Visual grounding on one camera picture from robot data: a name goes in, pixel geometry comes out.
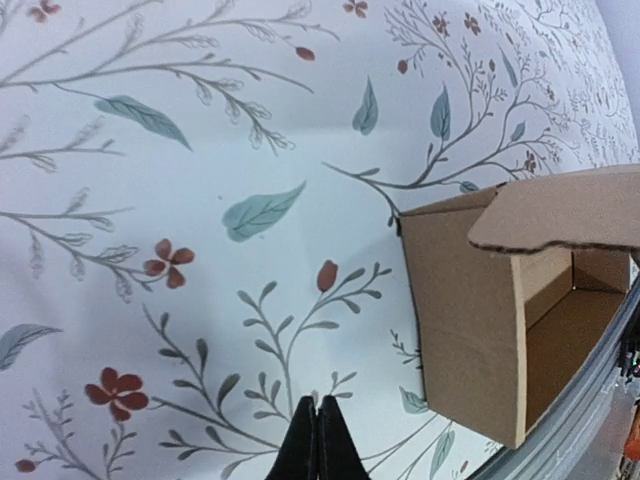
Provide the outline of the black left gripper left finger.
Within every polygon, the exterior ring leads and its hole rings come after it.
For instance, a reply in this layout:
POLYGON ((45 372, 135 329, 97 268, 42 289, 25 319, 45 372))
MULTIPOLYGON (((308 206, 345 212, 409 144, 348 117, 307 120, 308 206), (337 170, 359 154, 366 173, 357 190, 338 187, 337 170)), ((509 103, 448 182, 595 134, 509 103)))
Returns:
POLYGON ((318 478, 318 421, 314 399, 300 398, 266 480, 318 478))

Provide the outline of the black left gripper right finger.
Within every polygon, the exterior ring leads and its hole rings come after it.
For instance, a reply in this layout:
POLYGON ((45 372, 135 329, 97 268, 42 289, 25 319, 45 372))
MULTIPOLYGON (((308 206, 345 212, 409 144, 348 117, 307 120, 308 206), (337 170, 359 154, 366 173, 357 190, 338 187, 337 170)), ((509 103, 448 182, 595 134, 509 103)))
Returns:
POLYGON ((322 399, 318 417, 318 478, 369 480, 334 396, 322 399))

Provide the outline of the brown cardboard box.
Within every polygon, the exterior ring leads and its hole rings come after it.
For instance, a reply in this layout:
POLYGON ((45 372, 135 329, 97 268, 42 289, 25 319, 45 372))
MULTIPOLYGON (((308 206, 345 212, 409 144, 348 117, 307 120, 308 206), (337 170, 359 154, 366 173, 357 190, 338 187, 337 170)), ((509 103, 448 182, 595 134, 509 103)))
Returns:
POLYGON ((520 447, 630 290, 638 166, 504 183, 407 211, 400 230, 430 408, 520 447))

